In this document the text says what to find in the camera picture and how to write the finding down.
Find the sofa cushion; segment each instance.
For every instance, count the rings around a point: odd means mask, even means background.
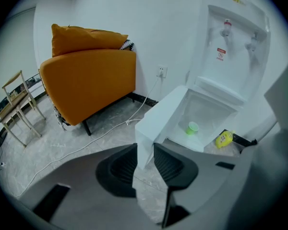
[[[78,26],[58,26],[52,29],[52,57],[91,49],[119,49],[128,35],[88,29]]]

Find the chair backrest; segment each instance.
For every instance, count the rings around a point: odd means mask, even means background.
[[[8,101],[10,102],[11,105],[13,105],[13,103],[12,103],[11,97],[10,97],[10,95],[7,93],[5,87],[8,86],[8,85],[10,85],[12,82],[14,82],[19,76],[21,76],[22,81],[23,81],[23,83],[24,83],[24,88],[25,88],[25,90],[27,91],[27,93],[30,95],[30,98],[32,99],[31,93],[29,92],[28,86],[27,86],[27,84],[25,83],[25,80],[24,80],[23,71],[20,70],[19,72],[17,72],[14,76],[12,76],[12,77],[2,86],[2,88],[3,88],[3,90],[4,90],[5,94],[6,94],[6,97],[8,98]]]

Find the gray tile floor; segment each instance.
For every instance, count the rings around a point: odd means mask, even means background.
[[[27,147],[24,149],[10,134],[7,135],[1,147],[3,154],[0,162],[6,163],[6,168],[0,170],[2,188],[14,196],[21,194],[36,172],[50,162],[82,148],[115,125],[127,120],[140,106],[141,103],[133,103],[131,99],[125,98],[93,115],[87,121],[92,132],[89,137],[81,124],[69,126],[67,131],[63,131],[57,123],[49,97],[44,96],[39,100],[38,107],[46,117],[46,121],[34,110],[29,110],[26,114],[36,130],[42,134],[41,138],[36,137],[22,121],[16,122],[16,125],[10,125],[13,133],[26,143]],[[143,118],[144,113],[149,109],[149,106],[144,105],[133,118]],[[33,183],[73,158],[134,143],[134,126],[136,123],[137,121],[128,126],[121,125],[85,149],[52,163],[35,177]],[[132,186],[137,191],[140,207],[153,222],[161,222],[166,205],[167,186],[153,161],[148,164],[144,171],[136,168]]]

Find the sofa armrest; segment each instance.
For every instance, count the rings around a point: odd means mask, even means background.
[[[54,105],[76,125],[135,90],[136,54],[95,49],[46,60],[40,73]]]

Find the yellow logo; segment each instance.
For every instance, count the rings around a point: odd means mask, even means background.
[[[233,0],[233,1],[236,2],[236,3],[242,4],[242,5],[245,5],[245,3],[240,1],[240,0]]]

